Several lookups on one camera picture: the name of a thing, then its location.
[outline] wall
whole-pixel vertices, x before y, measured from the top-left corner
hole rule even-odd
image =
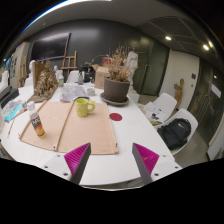
[[[224,116],[219,124],[218,130],[209,142],[209,149],[207,151],[209,159],[214,160],[220,149],[224,150]]]
[[[187,109],[194,94],[199,72],[199,58],[187,53],[170,50],[167,69],[160,94],[168,93],[175,96],[174,84],[180,84],[180,79],[184,79],[182,92],[182,102],[180,108]]]
[[[30,47],[30,44],[27,42],[23,42],[21,45],[19,45],[16,48],[16,51],[14,52],[10,64],[10,85],[13,88],[19,88],[19,77],[20,77],[20,65],[21,62],[25,60],[25,57],[27,56],[28,49]]]
[[[70,32],[70,38],[67,46],[67,56],[74,56],[77,51],[77,67],[80,68],[85,62],[91,60],[97,55],[105,55],[125,43],[128,46],[139,45],[141,31],[135,27],[108,20],[74,20],[60,23],[34,34],[28,41],[30,48],[27,57],[27,72],[29,73],[29,63],[33,43],[39,39]],[[54,65],[61,68],[63,58],[51,60],[51,67]],[[94,63],[101,63],[102,57],[98,57]]]

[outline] bottle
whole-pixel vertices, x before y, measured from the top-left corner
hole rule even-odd
[[[43,126],[42,126],[42,123],[41,123],[41,120],[40,120],[40,117],[39,117],[39,114],[38,112],[35,110],[35,104],[33,101],[30,101],[28,104],[27,104],[27,108],[29,109],[30,113],[30,120],[31,120],[31,123],[34,127],[34,130],[36,131],[37,133],[37,136],[39,138],[44,138],[45,137],[45,131],[43,129]]]
[[[64,76],[62,75],[62,72],[61,72],[58,78],[58,87],[63,87],[63,86],[64,86]]]
[[[84,84],[84,80],[83,80],[83,76],[82,76],[82,71],[79,70],[78,85],[83,85],[83,84]]]
[[[0,135],[1,135],[2,129],[4,127],[4,124],[5,124],[5,121],[2,116],[2,107],[1,107],[1,103],[0,103]]]

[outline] mug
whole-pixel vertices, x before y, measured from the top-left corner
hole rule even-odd
[[[78,117],[86,117],[88,113],[95,110],[95,104],[90,103],[87,99],[79,98],[75,101],[76,113]]]

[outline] bag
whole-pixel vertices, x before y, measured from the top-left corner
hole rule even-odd
[[[187,143],[191,124],[186,119],[174,119],[168,125],[159,128],[158,133],[169,149],[176,149]]]

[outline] vase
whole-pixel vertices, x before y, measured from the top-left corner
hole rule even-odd
[[[104,78],[104,98],[112,101],[125,102],[130,82],[113,81],[109,77]]]

